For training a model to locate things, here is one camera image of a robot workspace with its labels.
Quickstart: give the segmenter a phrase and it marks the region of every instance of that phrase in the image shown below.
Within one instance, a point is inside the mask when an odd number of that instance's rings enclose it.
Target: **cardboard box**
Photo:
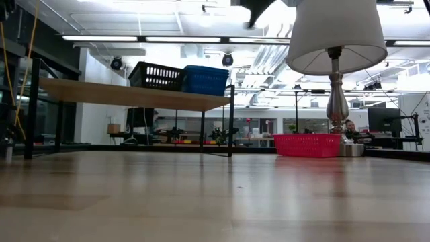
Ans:
[[[108,124],[107,131],[107,134],[117,134],[121,132],[121,124]]]

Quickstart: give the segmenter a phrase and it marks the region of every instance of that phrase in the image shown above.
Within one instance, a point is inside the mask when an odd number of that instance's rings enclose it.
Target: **wooden table surface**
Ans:
[[[230,103],[227,97],[40,78],[49,96],[66,102],[208,111]]]
[[[430,165],[86,151],[0,165],[0,241],[430,241]]]

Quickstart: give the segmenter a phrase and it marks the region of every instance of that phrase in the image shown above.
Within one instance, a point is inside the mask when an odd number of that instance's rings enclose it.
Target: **white lampshade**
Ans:
[[[376,0],[303,0],[297,7],[287,63],[306,75],[330,75],[327,48],[342,46],[340,73],[387,57]]]

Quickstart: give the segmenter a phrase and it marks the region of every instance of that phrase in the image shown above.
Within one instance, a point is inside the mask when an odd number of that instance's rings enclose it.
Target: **potted plant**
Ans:
[[[291,124],[291,125],[289,125],[289,126],[288,126],[288,129],[290,130],[290,132],[291,132],[292,134],[295,134],[295,133],[296,133],[296,125]]]

